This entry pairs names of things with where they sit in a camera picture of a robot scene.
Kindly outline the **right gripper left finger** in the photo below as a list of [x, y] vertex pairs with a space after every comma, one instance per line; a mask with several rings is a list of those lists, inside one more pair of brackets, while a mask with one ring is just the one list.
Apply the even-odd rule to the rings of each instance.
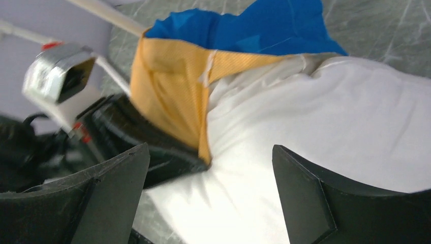
[[1, 243], [128, 243], [146, 144], [22, 193], [1, 194]]

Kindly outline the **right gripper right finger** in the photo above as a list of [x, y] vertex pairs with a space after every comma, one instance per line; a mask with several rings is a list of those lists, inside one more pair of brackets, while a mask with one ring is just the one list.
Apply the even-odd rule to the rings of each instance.
[[430, 243], [430, 190], [366, 185], [281, 145], [272, 165], [290, 243]]

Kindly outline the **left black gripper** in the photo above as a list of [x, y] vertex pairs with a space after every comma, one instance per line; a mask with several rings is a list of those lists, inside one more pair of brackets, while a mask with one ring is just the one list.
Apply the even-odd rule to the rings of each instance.
[[100, 98], [75, 116], [60, 145], [61, 165], [76, 173], [143, 143], [150, 154], [145, 189], [209, 169], [197, 149], [154, 126], [121, 94]]

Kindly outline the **yellow and blue pillowcase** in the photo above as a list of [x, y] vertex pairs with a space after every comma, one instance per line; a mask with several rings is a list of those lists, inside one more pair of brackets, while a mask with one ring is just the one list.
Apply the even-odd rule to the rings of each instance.
[[319, 53], [346, 54], [327, 32], [321, 1], [255, 1], [239, 15], [171, 13], [138, 41], [131, 102], [209, 165], [209, 85], [297, 54]]

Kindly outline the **white pillow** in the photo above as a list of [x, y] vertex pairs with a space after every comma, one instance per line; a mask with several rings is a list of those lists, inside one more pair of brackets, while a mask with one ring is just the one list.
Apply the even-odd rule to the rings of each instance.
[[296, 57], [209, 92], [211, 168], [147, 191], [186, 243], [288, 243], [274, 145], [375, 187], [430, 187], [429, 79], [362, 58]]

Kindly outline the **white pvc pipe rack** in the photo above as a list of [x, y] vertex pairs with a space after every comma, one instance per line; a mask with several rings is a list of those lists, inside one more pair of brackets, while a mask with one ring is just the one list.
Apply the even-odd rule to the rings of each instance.
[[[112, 25], [69, 1], [1, 1], [1, 20], [55, 40], [77, 42], [106, 54]], [[30, 106], [21, 94], [41, 44], [14, 35], [1, 38], [1, 106]]]

